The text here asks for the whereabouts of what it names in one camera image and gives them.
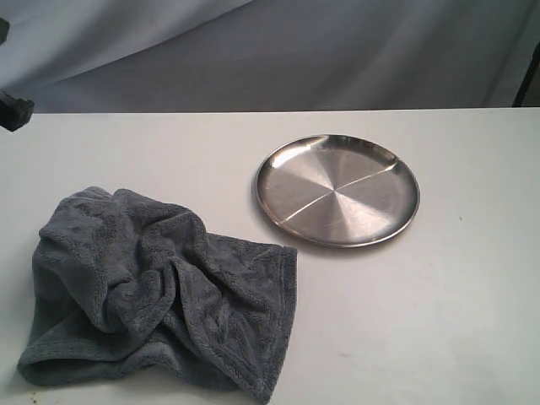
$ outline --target white table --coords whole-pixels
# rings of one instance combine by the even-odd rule
[[[261,219],[258,165],[317,133],[367,138],[407,162],[422,201],[402,236],[327,250]],[[156,369],[51,390],[16,375],[38,229],[89,185],[186,205],[214,233],[299,247],[298,307],[272,404],[540,403],[540,109],[35,116],[1,132],[0,145],[1,403],[252,403]]]

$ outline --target stainless steel plate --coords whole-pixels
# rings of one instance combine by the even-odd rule
[[[392,152],[342,135],[303,138],[271,154],[256,198],[280,228],[321,245],[367,246],[405,229],[419,186]]]

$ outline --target towel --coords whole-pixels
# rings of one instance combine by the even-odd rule
[[[60,202],[32,260],[18,370],[57,386],[162,365],[270,400],[296,305],[296,250],[207,233],[187,208],[91,187]]]

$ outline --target plate rim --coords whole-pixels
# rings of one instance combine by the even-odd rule
[[[372,145],[375,145],[377,148],[380,148],[380,149],[386,151],[387,153],[393,155],[394,159],[397,160],[401,165],[403,165],[406,168],[408,174],[413,178],[414,188],[416,189],[416,204],[414,206],[414,210],[411,213],[410,217],[407,219],[407,221],[399,229],[395,230],[394,232],[392,232],[389,235],[384,236],[383,238],[376,239],[376,240],[370,240],[370,241],[367,241],[367,242],[347,243],[347,244],[324,242],[324,241],[320,241],[320,240],[311,239],[310,237],[306,237],[306,236],[302,235],[301,233],[295,231],[294,229],[283,226],[282,224],[279,223],[279,221],[277,221],[277,219],[273,215],[271,215],[271,213],[269,213],[265,209],[264,204],[263,204],[262,199],[261,199],[261,196],[259,194],[259,189],[258,189],[258,184],[259,184],[259,181],[260,181],[260,178],[261,178],[262,168],[264,167],[264,165],[277,152],[281,151],[282,149],[286,149],[287,147],[291,146],[294,143],[298,143],[300,141],[304,141],[304,140],[307,140],[307,139],[333,138],[333,137],[352,138],[352,139],[355,139],[355,140],[358,140],[358,141],[362,141],[362,142],[366,142],[366,143],[370,143]],[[413,171],[408,167],[408,165],[399,156],[397,156],[391,150],[385,148],[384,146],[379,145],[378,143],[369,141],[369,140],[364,139],[364,138],[358,138],[358,137],[353,137],[351,135],[336,134],[336,133],[322,133],[322,134],[318,134],[318,135],[309,135],[309,136],[306,136],[306,137],[297,138],[297,139],[292,140],[290,142],[284,143],[280,147],[274,149],[265,159],[262,160],[262,163],[259,165],[259,168],[257,169],[256,174],[255,174],[255,179],[253,181],[253,189],[254,189],[254,192],[255,192],[256,201],[257,201],[257,205],[258,205],[259,209],[264,212],[266,218],[269,219],[273,223],[273,225],[278,227],[283,232],[286,232],[287,234],[294,236],[295,238],[306,240],[306,241],[308,241],[310,243],[313,243],[315,245],[325,246],[325,247],[355,248],[355,247],[365,247],[365,246],[378,245],[378,244],[380,244],[382,242],[386,242],[386,241],[398,236],[399,234],[401,234],[413,222],[413,219],[416,217],[416,214],[418,213],[418,210],[419,210],[419,207],[420,207],[420,186],[419,186],[419,183],[416,180],[416,176],[414,175]]]

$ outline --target metal plate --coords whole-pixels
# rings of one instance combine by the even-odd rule
[[[326,246],[388,240],[419,207],[419,186],[392,152],[342,135],[303,138],[271,154],[256,174],[256,198],[280,228]]]

